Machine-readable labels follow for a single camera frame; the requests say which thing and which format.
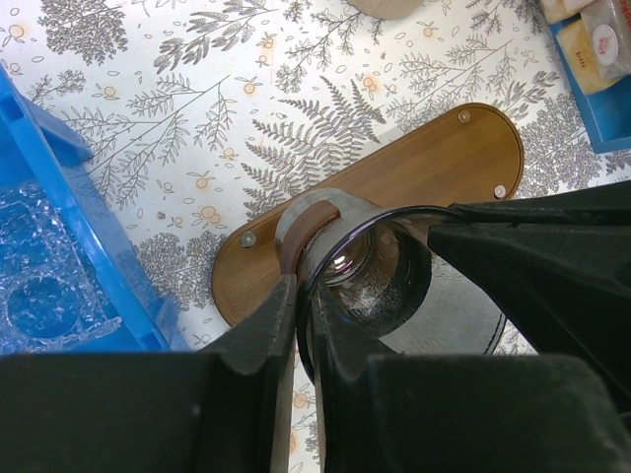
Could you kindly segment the clear acrylic holder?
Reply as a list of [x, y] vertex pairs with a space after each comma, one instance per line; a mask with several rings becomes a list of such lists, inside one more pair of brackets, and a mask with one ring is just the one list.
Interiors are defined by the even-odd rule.
[[1, 354], [64, 352], [122, 325], [85, 251], [36, 183], [1, 189]]

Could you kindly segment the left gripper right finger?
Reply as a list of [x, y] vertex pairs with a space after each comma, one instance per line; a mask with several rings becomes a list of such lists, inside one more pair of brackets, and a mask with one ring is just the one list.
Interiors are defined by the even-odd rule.
[[613, 472], [617, 414], [566, 356], [405, 356], [312, 301], [326, 472]]

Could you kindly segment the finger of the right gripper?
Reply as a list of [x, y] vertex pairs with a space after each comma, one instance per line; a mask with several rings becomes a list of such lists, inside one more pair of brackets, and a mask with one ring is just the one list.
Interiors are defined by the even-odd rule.
[[630, 406], [630, 184], [452, 205], [428, 245], [481, 288], [539, 354], [588, 363]]

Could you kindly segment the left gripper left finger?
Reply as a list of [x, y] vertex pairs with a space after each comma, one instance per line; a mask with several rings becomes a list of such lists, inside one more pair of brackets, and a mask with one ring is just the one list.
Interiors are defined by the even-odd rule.
[[5, 472], [283, 472], [297, 281], [196, 352], [1, 361]]

